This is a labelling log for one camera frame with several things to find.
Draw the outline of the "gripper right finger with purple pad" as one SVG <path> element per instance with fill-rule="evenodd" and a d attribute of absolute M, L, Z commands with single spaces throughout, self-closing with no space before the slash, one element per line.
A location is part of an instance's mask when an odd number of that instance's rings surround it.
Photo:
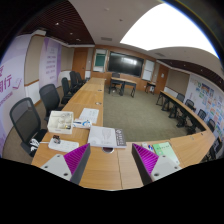
<path fill-rule="evenodd" d="M 181 170 L 181 167 L 166 155 L 158 156 L 135 143 L 132 144 L 132 155 L 143 185 L 147 185 Z"/>

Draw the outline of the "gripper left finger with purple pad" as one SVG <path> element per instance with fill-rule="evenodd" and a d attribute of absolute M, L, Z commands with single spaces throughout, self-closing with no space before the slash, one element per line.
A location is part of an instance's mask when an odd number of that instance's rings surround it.
<path fill-rule="evenodd" d="M 41 168 L 72 183 L 79 184 L 90 154 L 90 144 L 85 144 L 65 155 L 56 154 Z"/>

